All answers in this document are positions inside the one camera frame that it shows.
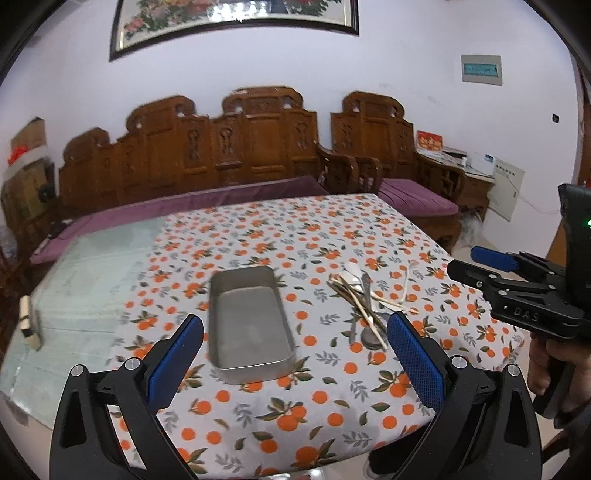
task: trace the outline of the blue textured pad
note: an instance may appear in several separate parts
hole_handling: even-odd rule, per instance
[[[503,272],[513,272],[519,268],[519,264],[508,254],[502,254],[488,248],[474,247],[470,256],[476,263],[496,268]]]
[[[423,405],[439,413],[445,403],[444,379],[409,328],[414,327],[394,313],[388,320],[388,342]]]
[[[151,411],[170,405],[202,344],[203,322],[194,315],[148,379],[146,401]]]

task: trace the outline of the pile of utensils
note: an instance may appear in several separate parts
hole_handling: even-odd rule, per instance
[[[329,287],[354,308],[357,308],[359,314],[367,323],[367,327],[363,329],[359,336],[360,342],[365,348],[369,350],[383,349],[384,351],[388,349],[388,344],[384,338],[387,337],[385,323],[388,322],[390,315],[376,312],[379,304],[393,312],[416,313],[415,308],[404,305],[408,287],[408,268],[406,274],[402,291],[402,303],[385,299],[373,292],[371,290],[372,280],[369,274],[362,271],[356,263],[349,262],[345,264],[345,271],[329,277],[327,282]],[[350,345],[353,345],[356,341],[356,327],[357,321],[353,318],[349,332]]]

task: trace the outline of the black handle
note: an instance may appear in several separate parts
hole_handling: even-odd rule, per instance
[[[550,358],[548,372],[550,373],[550,386],[544,395],[538,395],[534,399],[534,410],[545,419],[552,420],[558,415],[562,402],[569,393],[573,380],[575,366]]]

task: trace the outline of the wooden backrest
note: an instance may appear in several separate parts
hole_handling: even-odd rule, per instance
[[[71,140],[60,170],[69,214],[222,186],[317,176],[316,113],[289,87],[239,89],[214,119],[174,96],[136,108],[112,144],[94,128]]]
[[[416,175],[413,125],[397,100],[353,92],[343,99],[343,112],[333,113],[333,148],[342,154],[377,158],[384,177]]]

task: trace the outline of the human hand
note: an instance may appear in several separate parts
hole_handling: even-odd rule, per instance
[[[550,386],[548,373],[550,357],[575,366],[569,394],[561,410],[569,413],[587,404],[591,400],[591,346],[532,337],[527,385],[535,395],[544,395]]]

